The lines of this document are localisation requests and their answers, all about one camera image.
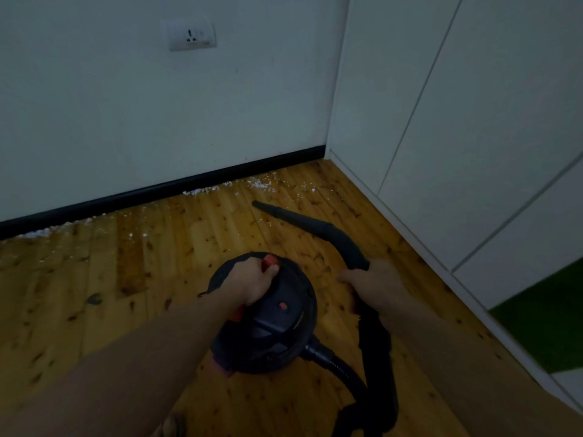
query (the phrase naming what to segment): black vacuum cleaner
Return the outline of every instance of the black vacuum cleaner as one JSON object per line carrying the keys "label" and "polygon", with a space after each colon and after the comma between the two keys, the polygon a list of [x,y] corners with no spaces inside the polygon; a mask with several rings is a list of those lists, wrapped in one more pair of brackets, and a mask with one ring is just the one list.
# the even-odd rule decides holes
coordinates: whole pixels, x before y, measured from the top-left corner
{"label": "black vacuum cleaner", "polygon": [[[252,205],[331,242],[349,269],[368,270],[369,263],[354,241],[331,223],[258,201]],[[269,254],[251,252],[228,260],[210,279],[208,293],[221,286],[236,262],[251,256],[264,259]],[[317,301],[310,280],[294,261],[285,257],[277,260],[280,270],[265,296],[219,331],[211,346],[215,361],[227,372],[249,374],[278,370],[298,356],[314,361],[338,377],[354,397],[353,404],[339,411],[333,437],[350,436],[356,429],[364,430],[365,437],[376,437],[392,429],[399,404],[390,361],[390,335],[378,313],[357,297],[364,384],[346,362],[314,336]]]}

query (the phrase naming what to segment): outlet plate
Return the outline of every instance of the outlet plate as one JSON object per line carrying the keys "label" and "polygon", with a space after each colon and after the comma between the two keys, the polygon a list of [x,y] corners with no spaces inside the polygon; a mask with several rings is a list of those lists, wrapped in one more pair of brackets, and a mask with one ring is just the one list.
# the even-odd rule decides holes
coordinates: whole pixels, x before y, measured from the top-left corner
{"label": "outlet plate", "polygon": [[162,20],[160,28],[171,52],[216,46],[215,28],[204,17]]}

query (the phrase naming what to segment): green mat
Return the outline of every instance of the green mat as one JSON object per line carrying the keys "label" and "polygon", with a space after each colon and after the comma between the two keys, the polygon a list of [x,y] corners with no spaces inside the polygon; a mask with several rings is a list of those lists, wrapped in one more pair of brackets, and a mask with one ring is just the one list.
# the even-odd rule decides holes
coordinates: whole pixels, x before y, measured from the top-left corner
{"label": "green mat", "polygon": [[583,258],[490,314],[548,372],[583,367]]}

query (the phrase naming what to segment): cabinet door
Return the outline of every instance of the cabinet door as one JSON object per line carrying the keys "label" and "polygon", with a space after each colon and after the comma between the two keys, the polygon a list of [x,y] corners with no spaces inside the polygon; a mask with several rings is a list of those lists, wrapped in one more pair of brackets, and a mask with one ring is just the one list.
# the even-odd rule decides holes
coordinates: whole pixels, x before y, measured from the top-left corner
{"label": "cabinet door", "polygon": [[463,0],[379,193],[449,270],[583,149],[582,0]]}
{"label": "cabinet door", "polygon": [[458,0],[352,0],[328,144],[375,194]]}
{"label": "cabinet door", "polygon": [[583,257],[582,188],[579,161],[455,277],[490,309]]}

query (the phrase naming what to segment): wooden floor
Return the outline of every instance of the wooden floor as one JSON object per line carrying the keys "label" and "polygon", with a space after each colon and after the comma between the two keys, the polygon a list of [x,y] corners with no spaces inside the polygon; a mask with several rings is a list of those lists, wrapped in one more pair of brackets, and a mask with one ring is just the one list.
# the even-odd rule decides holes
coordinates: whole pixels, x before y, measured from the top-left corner
{"label": "wooden floor", "polygon": [[[79,360],[206,289],[217,266],[249,250],[302,265],[318,297],[317,336],[363,374],[356,316],[335,281],[330,244],[252,208],[253,199],[331,221],[369,257],[390,257],[409,290],[441,317],[506,350],[330,161],[315,161],[0,243],[0,414],[18,408]],[[195,279],[182,277],[188,273]],[[102,300],[98,305],[87,298]],[[397,338],[401,413],[394,436],[461,436],[463,426]],[[176,405],[188,435],[331,433],[348,391],[316,364],[225,379],[207,355]]]}

